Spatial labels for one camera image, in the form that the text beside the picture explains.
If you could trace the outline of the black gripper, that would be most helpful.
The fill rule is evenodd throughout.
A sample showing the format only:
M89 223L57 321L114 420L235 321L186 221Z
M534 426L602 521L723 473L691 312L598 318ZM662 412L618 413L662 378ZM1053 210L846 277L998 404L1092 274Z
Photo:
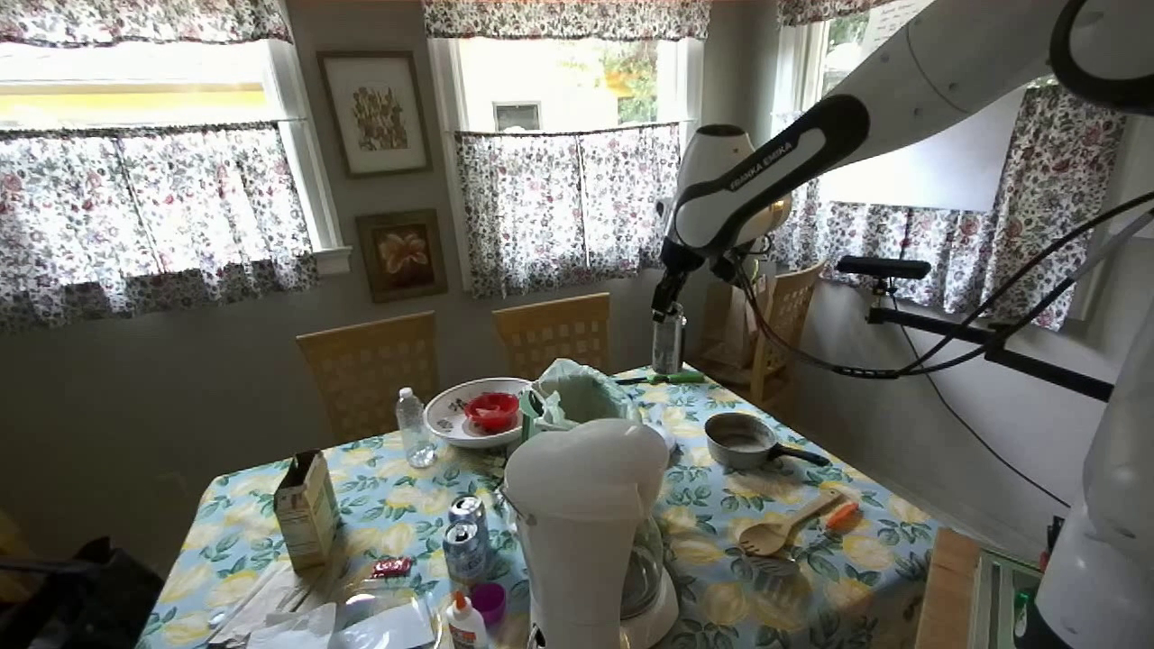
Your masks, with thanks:
M750 258L745 244L707 253L707 247L690 247L690 244L666 238L660 247L662 277L655 280L651 310L669 312L680 300L686 280L701 265L709 265L723 283L745 288L750 283L745 258Z

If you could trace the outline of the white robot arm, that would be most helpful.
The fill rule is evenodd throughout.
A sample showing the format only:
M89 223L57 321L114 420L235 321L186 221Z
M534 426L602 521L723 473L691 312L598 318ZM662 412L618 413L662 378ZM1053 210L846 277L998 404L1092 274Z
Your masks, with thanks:
M735 274L763 210L827 168L933 137L1049 71L1076 97L1154 107L1154 0L929 0L827 97L752 148L740 126L691 134L651 312L704 264Z

